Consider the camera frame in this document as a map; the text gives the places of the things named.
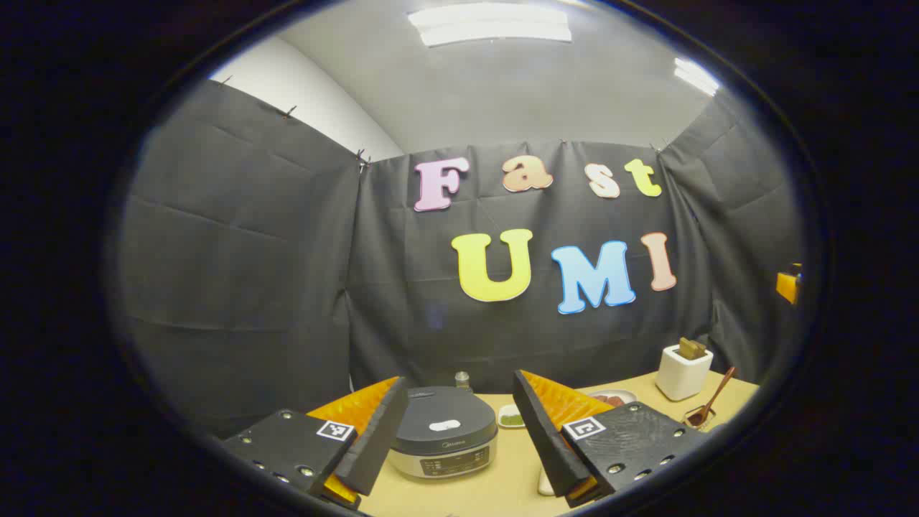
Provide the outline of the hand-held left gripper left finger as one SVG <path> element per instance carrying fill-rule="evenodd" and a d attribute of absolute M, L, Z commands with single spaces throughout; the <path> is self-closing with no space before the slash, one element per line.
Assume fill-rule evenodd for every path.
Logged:
<path fill-rule="evenodd" d="M 308 412 L 279 409 L 221 448 L 266 482 L 355 511 L 394 444 L 407 387 L 395 376 Z"/>

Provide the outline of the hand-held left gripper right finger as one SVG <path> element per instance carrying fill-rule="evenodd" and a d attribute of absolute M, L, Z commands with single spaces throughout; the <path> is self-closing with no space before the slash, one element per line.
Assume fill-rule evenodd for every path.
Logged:
<path fill-rule="evenodd" d="M 708 439 L 641 402 L 613 406 L 525 370 L 514 372 L 513 399 L 549 484 L 570 508 L 629 494 Z"/>

